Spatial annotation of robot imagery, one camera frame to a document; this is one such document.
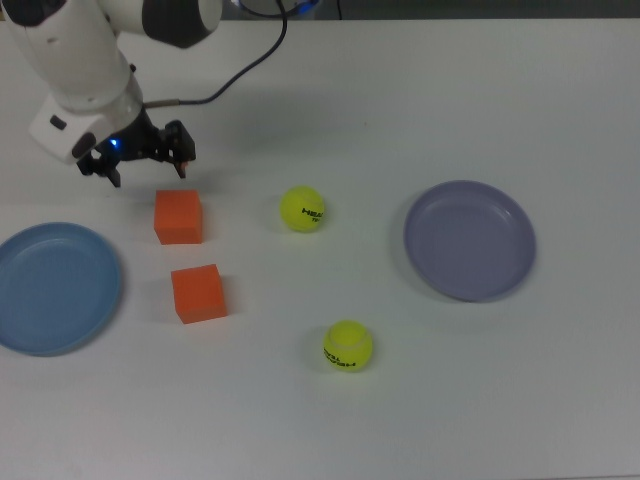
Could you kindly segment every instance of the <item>tennis ball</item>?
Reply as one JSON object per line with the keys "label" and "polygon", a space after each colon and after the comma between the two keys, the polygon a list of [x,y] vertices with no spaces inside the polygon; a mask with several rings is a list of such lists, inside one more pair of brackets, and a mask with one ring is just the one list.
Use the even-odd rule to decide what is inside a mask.
{"label": "tennis ball", "polygon": [[334,324],[324,336],[324,356],[338,370],[357,372],[373,352],[373,340],[367,329],[353,320]]}
{"label": "tennis ball", "polygon": [[293,187],[280,201],[280,216],[291,230],[311,232],[324,216],[324,201],[311,187]]}

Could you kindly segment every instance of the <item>plastic plate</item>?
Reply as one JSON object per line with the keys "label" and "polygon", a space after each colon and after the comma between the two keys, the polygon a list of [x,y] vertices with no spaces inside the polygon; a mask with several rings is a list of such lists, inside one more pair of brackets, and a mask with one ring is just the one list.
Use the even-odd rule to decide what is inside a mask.
{"label": "plastic plate", "polygon": [[0,246],[0,344],[9,349],[49,356],[78,347],[119,296],[116,256],[85,227],[38,225]]}
{"label": "plastic plate", "polygon": [[506,295],[536,256],[524,210],[500,190],[472,181],[425,192],[407,215],[404,242],[411,263],[433,288],[466,301]]}

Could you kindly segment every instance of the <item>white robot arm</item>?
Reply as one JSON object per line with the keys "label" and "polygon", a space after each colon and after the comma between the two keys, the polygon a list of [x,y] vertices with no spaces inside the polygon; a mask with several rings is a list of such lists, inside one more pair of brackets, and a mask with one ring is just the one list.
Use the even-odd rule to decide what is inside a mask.
{"label": "white robot arm", "polygon": [[[221,0],[1,0],[19,48],[51,91],[30,127],[59,160],[120,185],[120,161],[168,161],[184,177],[195,145],[182,123],[155,128],[121,31],[188,48],[213,32]],[[92,152],[100,154],[93,158]]]}

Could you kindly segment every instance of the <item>purple plate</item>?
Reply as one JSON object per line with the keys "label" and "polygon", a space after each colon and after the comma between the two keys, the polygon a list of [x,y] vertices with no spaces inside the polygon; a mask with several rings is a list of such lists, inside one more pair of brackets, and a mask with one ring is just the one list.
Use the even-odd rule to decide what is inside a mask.
{"label": "purple plate", "polygon": [[513,199],[479,182],[442,183],[411,207],[404,245],[436,290],[486,301],[513,290],[536,256],[533,226]]}

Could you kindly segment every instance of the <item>orange block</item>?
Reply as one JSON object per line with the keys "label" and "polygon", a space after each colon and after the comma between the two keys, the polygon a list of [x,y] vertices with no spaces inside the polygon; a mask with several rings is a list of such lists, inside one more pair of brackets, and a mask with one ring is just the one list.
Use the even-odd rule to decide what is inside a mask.
{"label": "orange block", "polygon": [[202,243],[202,205],[196,190],[158,190],[153,227],[162,245]]}
{"label": "orange block", "polygon": [[222,280],[216,265],[171,272],[176,313],[182,323],[226,317]]}

